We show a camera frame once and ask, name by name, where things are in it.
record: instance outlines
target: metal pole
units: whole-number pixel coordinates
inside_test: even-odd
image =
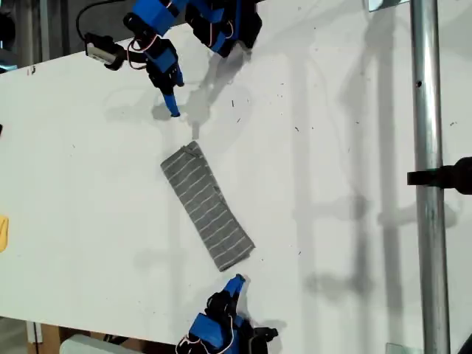
[[[411,0],[416,170],[443,165],[437,0]],[[425,354],[450,354],[444,192],[417,187]]]

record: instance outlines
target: gray striped cloth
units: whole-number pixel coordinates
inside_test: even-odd
[[[197,142],[183,146],[161,168],[218,269],[248,257],[255,246],[229,210]]]

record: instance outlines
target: yellow object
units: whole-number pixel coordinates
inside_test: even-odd
[[[8,218],[0,215],[0,252],[7,248],[8,244]]]

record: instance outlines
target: white table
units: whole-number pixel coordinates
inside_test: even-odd
[[[440,4],[451,164],[472,152],[472,7]],[[409,6],[259,8],[244,63],[210,60],[189,27],[170,31],[180,119],[145,73],[84,54],[0,77],[0,315],[175,343],[241,273],[243,311],[280,329],[272,353],[422,347]],[[257,247],[224,273],[159,168],[197,135]],[[455,351],[472,332],[472,199],[446,203]]]

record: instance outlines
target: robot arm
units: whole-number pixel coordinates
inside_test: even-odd
[[[122,0],[107,0],[105,4]],[[146,69],[153,85],[160,89],[172,117],[180,115],[174,87],[183,86],[184,78],[172,43],[161,37],[174,24],[181,11],[194,35],[213,52],[227,57],[237,41],[252,48],[262,26],[256,11],[259,0],[137,0],[123,20],[134,34],[127,49],[109,36],[80,34],[86,43],[86,54],[100,60],[110,70],[118,70],[127,60],[133,69]],[[132,63],[145,63],[134,67]]]
[[[240,274],[206,303],[185,336],[177,354],[268,354],[267,343],[279,333],[274,328],[253,328],[248,319],[236,314],[237,301],[246,280]]]

